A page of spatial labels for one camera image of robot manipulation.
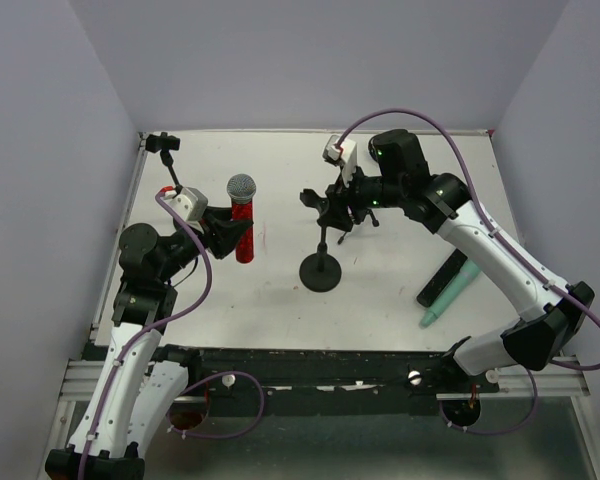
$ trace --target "white table surface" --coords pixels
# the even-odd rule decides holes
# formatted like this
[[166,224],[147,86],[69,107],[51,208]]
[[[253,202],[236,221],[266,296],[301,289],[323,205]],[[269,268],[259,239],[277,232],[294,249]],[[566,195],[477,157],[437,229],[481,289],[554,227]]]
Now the white table surface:
[[[196,187],[213,206],[229,206],[227,180],[248,173],[257,184],[254,198],[255,259],[247,265],[231,255],[212,259],[213,287],[195,312],[170,324],[162,344],[191,347],[289,348],[341,350],[447,350],[467,335],[487,332],[516,318],[505,296],[485,276],[456,300],[436,323],[421,329],[424,309],[415,297],[453,248],[411,222],[398,209],[377,210],[379,228],[369,219],[340,246],[339,232],[329,229],[329,252],[342,266],[342,281],[331,292],[313,293],[300,282],[302,260],[319,240],[317,211],[300,203],[299,193],[313,188],[323,195],[337,176],[322,149],[326,132],[180,132],[175,169],[183,184]],[[371,135],[352,135],[358,164],[367,175],[379,169],[367,153]],[[420,135],[432,172],[461,176],[445,140]],[[516,237],[496,159],[488,137],[454,137],[473,175],[481,201]],[[171,234],[171,218],[154,201],[171,184],[158,155],[149,154],[129,224],[152,224]],[[176,311],[200,294],[205,274],[198,271],[178,287]],[[178,274],[178,281],[185,273]],[[112,304],[121,269],[108,293],[96,343],[110,337]]]

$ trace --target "white robotic arm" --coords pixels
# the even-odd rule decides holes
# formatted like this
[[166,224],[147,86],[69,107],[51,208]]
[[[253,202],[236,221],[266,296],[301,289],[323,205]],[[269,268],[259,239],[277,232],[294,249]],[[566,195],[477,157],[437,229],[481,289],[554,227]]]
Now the white robotic arm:
[[[472,201],[457,209],[457,216],[445,221],[437,234],[461,250],[496,284],[514,306],[521,321],[533,322],[543,317],[547,306],[555,307],[561,297],[542,285],[500,243],[483,224]],[[508,233],[491,223],[508,242],[550,279],[553,284],[567,289],[567,281],[540,264]],[[479,337],[469,338],[455,352],[454,360],[468,375],[478,375],[488,369],[519,363],[512,358],[504,345],[503,332],[519,321],[498,328]]]
[[157,362],[151,376],[145,380],[148,364],[162,338],[159,332],[150,330],[134,343],[123,364],[118,366],[96,432],[89,434],[97,400],[117,363],[116,358],[140,330],[140,325],[130,323],[121,323],[112,329],[107,358],[93,392],[94,401],[89,402],[78,428],[69,439],[69,447],[75,453],[82,454],[86,442],[91,441],[91,455],[107,452],[110,458],[123,458],[129,456],[127,448],[134,445],[138,457],[143,458],[173,399],[187,386],[187,368],[170,361]]

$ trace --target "gray wall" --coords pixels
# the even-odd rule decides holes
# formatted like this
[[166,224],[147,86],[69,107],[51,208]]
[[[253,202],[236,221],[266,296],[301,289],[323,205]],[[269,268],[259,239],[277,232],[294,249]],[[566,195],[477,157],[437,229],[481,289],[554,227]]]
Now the gray wall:
[[[495,134],[496,155],[529,249],[594,287],[600,316],[600,0],[572,0]],[[571,344],[600,360],[587,322]],[[600,372],[587,374],[600,423]]]
[[0,0],[0,479],[34,478],[137,149],[66,0]]
[[[145,130],[345,127],[396,104],[448,127],[492,128],[566,4],[71,2]],[[405,119],[376,126],[396,124]]]

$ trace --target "purple cable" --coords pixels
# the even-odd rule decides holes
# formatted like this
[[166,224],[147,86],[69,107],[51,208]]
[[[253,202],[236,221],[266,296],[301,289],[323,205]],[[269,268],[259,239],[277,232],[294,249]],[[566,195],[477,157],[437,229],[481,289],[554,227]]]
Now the purple cable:
[[[129,353],[129,350],[131,350],[133,348],[133,345],[140,337],[142,337],[145,333],[153,330],[154,328],[164,327],[167,323],[173,322],[174,320],[177,320],[178,318],[182,318],[185,315],[193,312],[196,308],[198,308],[200,306],[200,304],[202,302],[205,301],[205,299],[207,298],[207,295],[209,295],[209,291],[211,290],[212,274],[211,274],[211,261],[209,260],[209,255],[207,254],[207,251],[205,250],[204,245],[202,245],[202,242],[198,239],[197,235],[193,232],[193,230],[191,230],[191,227],[189,227],[189,225],[187,225],[187,223],[184,220],[182,220],[182,218],[180,218],[180,216],[169,205],[167,205],[165,203],[165,201],[162,199],[164,194],[165,194],[165,192],[163,192],[163,191],[158,192],[155,196],[156,202],[158,202],[158,204],[162,208],[164,208],[167,211],[167,213],[174,218],[174,220],[176,222],[178,222],[178,224],[184,229],[184,231],[187,232],[189,237],[191,237],[191,240],[193,240],[193,243],[195,243],[196,247],[198,248],[198,251],[200,252],[200,256],[202,257],[202,261],[204,262],[205,270],[207,271],[207,283],[204,287],[202,294],[198,298],[198,300],[196,300],[192,305],[185,308],[181,312],[176,313],[175,315],[171,315],[170,317],[164,318],[162,320],[158,320],[157,322],[152,323],[151,325],[147,325],[142,330],[140,330],[138,333],[136,333],[133,337],[131,337],[131,339],[125,344],[125,346],[122,347],[122,350],[120,350],[120,354],[116,358],[116,360],[118,362],[120,362],[120,364],[122,364],[124,357],[127,355],[127,353]],[[89,431],[88,431],[89,435],[96,434],[96,431],[98,429],[98,422],[100,420],[100,417],[102,417],[102,411],[104,410],[104,405],[107,401],[107,397],[109,396],[109,391],[111,390],[113,381],[116,378],[116,373],[118,371],[118,368],[119,368],[119,366],[116,366],[116,365],[111,367],[111,371],[109,372],[109,376],[107,377],[107,380],[104,384],[104,388],[102,389],[102,394],[100,395],[100,399],[98,400],[96,410],[93,414],[91,428],[89,428]],[[87,466],[87,458],[89,457],[89,450],[91,449],[91,443],[92,443],[91,440],[87,440],[84,444],[84,450],[82,451],[82,455],[80,456],[80,464],[78,466],[78,480],[84,480],[85,469]]]
[[459,432],[469,433],[471,435],[482,435],[485,437],[495,437],[497,435],[506,435],[508,433],[517,432],[522,427],[526,426],[529,422],[531,422],[531,420],[533,420],[533,417],[535,417],[536,412],[538,411],[538,385],[536,385],[536,379],[533,378],[531,372],[526,368],[525,370],[527,371],[527,375],[529,375],[529,379],[531,380],[531,387],[533,388],[533,403],[531,404],[531,410],[529,410],[527,416],[524,417],[522,421],[517,425],[505,428],[503,430],[494,430],[492,432],[483,432],[482,430],[470,430],[468,428],[461,427],[460,425],[451,423],[451,420],[449,420],[444,414],[444,410],[442,409],[442,402],[440,402],[440,416],[444,420],[444,423],[446,423],[449,428],[453,428],[454,430],[458,430]]
[[251,430],[253,430],[256,427],[256,425],[258,425],[260,420],[262,419],[262,414],[264,413],[264,404],[265,404],[265,396],[264,396],[264,390],[262,390],[262,385],[260,385],[260,382],[258,382],[256,377],[254,377],[253,375],[250,375],[246,372],[238,372],[238,371],[214,373],[213,375],[209,375],[207,378],[203,378],[199,382],[194,383],[190,387],[187,387],[180,395],[184,395],[185,393],[188,393],[191,390],[195,390],[196,388],[203,386],[205,383],[210,382],[211,380],[215,380],[216,378],[224,377],[225,375],[236,375],[238,377],[248,378],[255,384],[256,388],[258,389],[258,393],[260,394],[260,408],[258,409],[258,413],[256,414],[256,418],[253,420],[253,422],[251,422],[247,427],[243,428],[242,430],[238,430],[237,432],[224,433],[224,434],[220,434],[220,435],[214,435],[214,434],[210,434],[210,433],[196,433],[196,432],[190,432],[188,430],[179,430],[176,427],[174,427],[173,425],[171,425],[170,429],[175,432],[178,432],[180,434],[184,434],[187,437],[202,438],[205,440],[228,440],[230,438],[238,438],[238,437],[241,437],[242,435],[244,435],[245,433],[249,433]]
[[[440,132],[440,134],[449,143],[451,150],[453,150],[453,153],[455,154],[456,159],[458,160],[458,164],[460,165],[462,174],[464,175],[464,178],[467,182],[467,187],[469,188],[469,194],[471,195],[471,199],[473,200],[473,203],[475,204],[475,208],[476,208],[476,211],[478,212],[478,216],[480,217],[480,219],[482,220],[484,225],[489,229],[489,231],[496,238],[496,240],[498,240],[500,245],[502,245],[502,247],[504,247],[504,249],[511,254],[511,256],[513,256],[534,277],[536,277],[538,280],[540,280],[540,282],[542,282],[544,285],[547,285],[549,282],[549,279],[547,279],[547,277],[542,275],[542,273],[539,270],[537,270],[531,263],[529,263],[527,261],[527,259],[524,258],[513,247],[513,245],[511,245],[497,230],[495,230],[493,224],[489,221],[489,218],[485,214],[484,210],[482,210],[482,206],[480,205],[480,201],[478,200],[478,193],[476,192],[475,186],[473,185],[473,180],[471,179],[471,175],[469,174],[469,169],[467,168],[467,164],[465,163],[464,158],[462,157],[462,154],[460,153],[460,150],[458,149],[458,146],[456,145],[456,142],[453,141],[453,138],[451,138],[451,135],[449,135],[449,133],[442,127],[442,125],[437,123],[431,117],[428,117],[427,115],[425,115],[423,113],[420,113],[415,110],[410,110],[407,108],[387,108],[385,110],[378,110],[377,112],[370,113],[369,115],[366,115],[366,116],[360,118],[353,125],[351,125],[349,128],[347,128],[344,131],[344,133],[340,136],[340,138],[336,142],[335,146],[340,147],[340,145],[342,144],[344,139],[347,138],[347,136],[354,129],[356,129],[357,127],[362,125],[367,120],[371,120],[372,118],[379,117],[381,115],[386,115],[388,113],[404,113],[407,115],[412,115],[414,117],[418,117],[418,118],[424,120],[425,122],[429,123],[430,125],[432,125],[436,130],[438,130],[438,132]],[[557,287],[556,285],[550,285],[549,289],[552,292],[554,292],[555,294],[559,295],[560,297],[564,298],[565,300],[567,300],[568,302],[573,304],[576,308],[578,308],[578,310],[580,310],[587,317],[589,317],[593,321],[593,323],[595,323],[596,326],[600,329],[600,318],[598,318],[598,316],[596,314],[594,314],[586,305],[583,305],[576,298],[572,297],[568,292],[565,292],[564,290]],[[560,367],[568,368],[570,370],[579,370],[579,371],[600,370],[600,363],[596,363],[594,365],[577,365],[577,364],[572,364],[572,363],[559,362],[557,360],[551,360],[550,363],[552,363],[554,365],[558,365]]]

